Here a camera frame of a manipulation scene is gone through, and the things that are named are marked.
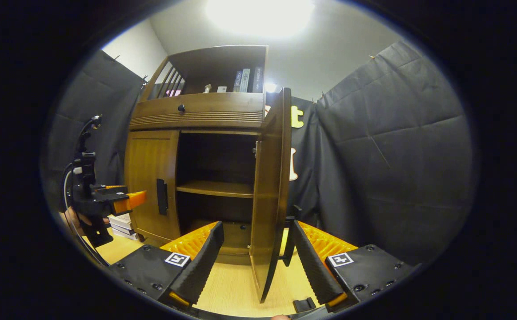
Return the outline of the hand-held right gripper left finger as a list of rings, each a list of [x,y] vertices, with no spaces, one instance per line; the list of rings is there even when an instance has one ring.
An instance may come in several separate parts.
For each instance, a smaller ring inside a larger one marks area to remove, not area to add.
[[[224,242],[221,221],[195,229],[158,248],[143,245],[110,271],[134,289],[170,306],[193,306]]]

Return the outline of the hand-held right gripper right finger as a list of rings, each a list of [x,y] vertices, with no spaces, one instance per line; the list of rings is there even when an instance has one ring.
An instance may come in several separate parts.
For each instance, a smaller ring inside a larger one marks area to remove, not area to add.
[[[356,247],[301,221],[292,222],[292,247],[319,304],[350,307],[388,292],[419,270],[368,244]]]

